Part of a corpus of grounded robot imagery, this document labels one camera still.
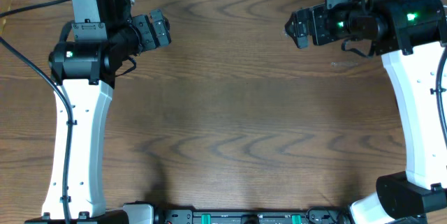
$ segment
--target cable clip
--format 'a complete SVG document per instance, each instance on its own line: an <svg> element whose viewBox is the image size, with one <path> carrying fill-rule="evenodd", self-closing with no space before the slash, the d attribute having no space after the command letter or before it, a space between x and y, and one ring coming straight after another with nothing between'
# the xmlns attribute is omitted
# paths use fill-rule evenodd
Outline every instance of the cable clip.
<svg viewBox="0 0 447 224"><path fill-rule="evenodd" d="M78 120L75 120L74 122L67 121L67 125L76 126L78 124Z"/></svg>
<svg viewBox="0 0 447 224"><path fill-rule="evenodd" d="M443 92L446 92L447 91L447 89L444 89L444 88L439 88L439 89L433 89L433 88L431 88L430 89L430 94L437 94L437 93L443 93Z"/></svg>
<svg viewBox="0 0 447 224"><path fill-rule="evenodd" d="M62 203L65 200L65 198L67 198L68 202L71 202L71 196L61 196L59 198L59 202Z"/></svg>

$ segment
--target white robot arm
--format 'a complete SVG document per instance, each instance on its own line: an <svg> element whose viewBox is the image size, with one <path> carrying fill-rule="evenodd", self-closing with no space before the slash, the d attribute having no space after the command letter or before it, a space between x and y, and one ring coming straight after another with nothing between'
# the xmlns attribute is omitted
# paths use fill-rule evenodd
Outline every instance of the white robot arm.
<svg viewBox="0 0 447 224"><path fill-rule="evenodd" d="M73 132L69 144L67 112L56 95L56 147L41 222L64 220L67 215L68 219L78 221L93 221L99 216L101 221L127 219L123 211L106 213L105 210L102 179L105 120L113 97L116 72L122 62L130 60L134 64L124 72L127 73L136 67L130 55L169 45L169 22L160 10L150 13L152 23L147 15L132 17L134 0L72 2L75 21L63 28L49 62L51 78L71 107ZM71 28L75 42L66 41ZM67 197L61 197L65 193L61 194L67 145L71 147L66 173Z"/></svg>
<svg viewBox="0 0 447 224"><path fill-rule="evenodd" d="M414 54L409 56L400 51L382 56L383 66L393 83L404 129L406 178L427 190L432 190L434 184L447 188L447 147L436 96L430 93L444 50L435 42L415 47ZM443 79L443 87L447 87L447 78ZM443 100L445 104L447 98L443 96ZM394 221L383 209L377 193L353 203L351 213L356 223Z"/></svg>

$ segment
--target wooden table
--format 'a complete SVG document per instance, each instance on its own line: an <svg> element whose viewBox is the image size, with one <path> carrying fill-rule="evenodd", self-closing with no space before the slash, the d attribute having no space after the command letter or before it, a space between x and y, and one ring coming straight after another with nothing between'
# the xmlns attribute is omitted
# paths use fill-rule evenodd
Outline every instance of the wooden table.
<svg viewBox="0 0 447 224"><path fill-rule="evenodd" d="M136 0L133 15L163 10L173 43L117 80L105 134L108 207L344 206L404 170L381 59L344 53L341 43L298 50L283 33L292 11L322 1ZM71 3L21 13L3 37L49 74L48 54L72 19ZM56 110L51 89L3 47L0 61L0 223L20 223L39 216L47 193ZM446 211L431 215L446 221Z"/></svg>

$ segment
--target black cable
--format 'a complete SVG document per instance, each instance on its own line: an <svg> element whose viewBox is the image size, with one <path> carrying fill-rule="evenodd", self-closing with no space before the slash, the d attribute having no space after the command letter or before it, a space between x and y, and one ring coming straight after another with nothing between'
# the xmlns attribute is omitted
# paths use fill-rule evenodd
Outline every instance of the black cable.
<svg viewBox="0 0 447 224"><path fill-rule="evenodd" d="M432 91L432 93L436 93L439 120L441 122L442 134L444 135L444 141L446 142L447 147L447 123L446 123L446 115L444 114L444 104L442 101L442 93L445 91L445 89L442 88L442 75L444 73L444 66L446 65L446 60L447 60L447 49L444 50L441 60L439 60L438 71L436 74L436 88L435 88L436 90Z"/></svg>
<svg viewBox="0 0 447 224"><path fill-rule="evenodd" d="M47 3L40 3L24 8L18 8L15 10L10 10L8 12L0 13L0 18L5 17L7 15L13 15L20 12L33 10L36 8L44 8L56 4L60 4L66 1L71 0L56 0L56 1L50 1ZM70 210L68 208L68 164L70 161L70 150L71 150L71 137L73 133L73 111L71 110L70 105L68 104L68 101L66 100L65 96L62 94L62 92L56 87L54 82L36 65L34 65L28 58L26 58L24 55L20 54L14 47L9 45L1 36L0 36L0 43L6 47L9 51L11 51L17 58L22 60L26 65L31 67L34 71L37 72L54 90L54 92L58 95L58 97L61 99L62 103L64 104L65 110L67 112L67 140L66 140L66 146L65 146L65 156L64 156L64 170L62 172L62 207L64 209L64 218L65 218L65 224L70 224Z"/></svg>
<svg viewBox="0 0 447 224"><path fill-rule="evenodd" d="M125 58L125 61L126 60L129 60L131 63L133 63L133 66L130 67L128 70L124 71L123 73L121 73L119 75L116 75L115 77L119 77L119 76L125 75L127 73L130 73L130 72L134 71L137 68L137 61L135 61L135 59L133 57L127 56Z"/></svg>
<svg viewBox="0 0 447 224"><path fill-rule="evenodd" d="M367 58L367 59L371 59L371 58L374 57L374 53L376 52L376 44L375 44L374 41L371 42L371 47L369 48L368 54L365 54L365 53L361 52L360 50L357 50L356 48L347 50L346 46L351 41L352 42L357 42L359 40L357 38L347 38L346 40L344 40L343 43L342 43L342 50L344 52L353 52L353 53L356 53L357 55L359 55L361 57L364 57L364 58Z"/></svg>
<svg viewBox="0 0 447 224"><path fill-rule="evenodd" d="M65 23L62 27L61 35L59 36L59 42L66 42L68 36L70 35L71 26L75 21L71 20L70 22Z"/></svg>
<svg viewBox="0 0 447 224"><path fill-rule="evenodd" d="M15 9L15 10L10 10L10 11L4 12L4 13L0 13L0 18L5 17L7 15L14 15L14 14L17 14L17 13L20 13L20 12L23 12L23 11L33 10L33 9L36 9L36 8L44 8L44 7L48 7L48 6L64 3L66 1L71 1L71 0L49 1L47 3L40 3L40 4L36 4L36 5L32 5L32 6L18 8L18 9Z"/></svg>
<svg viewBox="0 0 447 224"><path fill-rule="evenodd" d="M68 185L67 185L67 175L68 175L68 161L70 159L70 148L71 148L71 135L73 132L73 112L71 110L70 105L68 104L68 101L66 100L65 96L62 94L62 92L57 88L57 86L54 84L54 82L35 64L33 64L28 58L26 58L24 55L20 54L13 46L9 45L1 36L0 36L0 43L5 46L6 49L8 49L11 53L13 53L18 59L22 60L24 63L26 63L31 69L37 72L46 82L48 85L51 86L51 88L54 90L54 92L58 95L58 97L61 99L62 103L65 106L65 110L67 111L67 141L65 146L65 159L64 159L64 173L62 175L62 204L64 207L64 216L65 216L65 223L70 224L70 213L68 210Z"/></svg>

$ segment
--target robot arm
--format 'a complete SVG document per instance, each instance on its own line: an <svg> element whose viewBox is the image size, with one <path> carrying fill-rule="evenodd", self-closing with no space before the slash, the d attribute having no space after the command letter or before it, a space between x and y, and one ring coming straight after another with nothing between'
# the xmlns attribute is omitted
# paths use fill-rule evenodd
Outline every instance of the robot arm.
<svg viewBox="0 0 447 224"><path fill-rule="evenodd" d="M73 111L68 169L70 219L105 215L102 160L104 128L115 88L116 71L130 55L170 44L169 23L160 10L131 17L134 0L72 0L75 42L69 30L50 54L52 80ZM43 220L63 220L61 198L67 136L67 114L56 96L57 133L50 188L42 207Z"/></svg>
<svg viewBox="0 0 447 224"><path fill-rule="evenodd" d="M447 188L447 148L436 97L430 93L443 52L447 54L435 42L415 47L409 56L401 52L382 56L404 129L406 171L379 178L377 193L352 204L356 223L389 223L447 207L443 189Z"/></svg>
<svg viewBox="0 0 447 224"><path fill-rule="evenodd" d="M292 13L286 33L298 48L369 39L368 55L382 55L397 97L406 141L406 172L380 177L377 193L355 202L355 223L389 223L447 207L447 148L436 96L430 93L447 23L440 0L325 0Z"/></svg>

